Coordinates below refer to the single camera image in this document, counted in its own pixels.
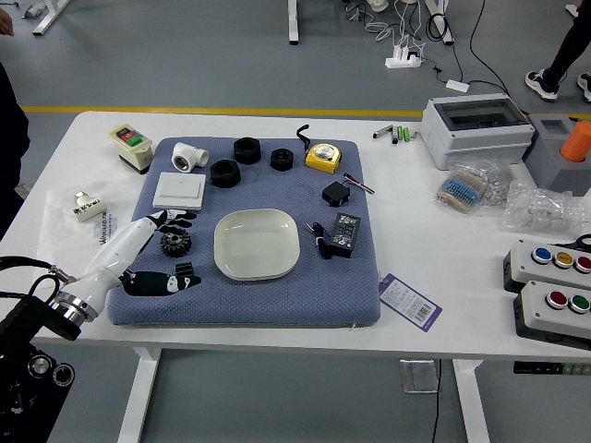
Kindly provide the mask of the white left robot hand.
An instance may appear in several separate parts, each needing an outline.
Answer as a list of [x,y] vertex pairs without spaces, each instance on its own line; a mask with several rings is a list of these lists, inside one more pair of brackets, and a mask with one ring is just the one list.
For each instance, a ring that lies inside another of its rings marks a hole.
[[199,284],[195,276],[129,269],[155,232],[179,233],[195,218],[185,210],[161,210],[131,222],[95,255],[81,278],[63,286],[50,307],[81,325],[102,313],[107,293],[119,285],[133,296],[166,296]]

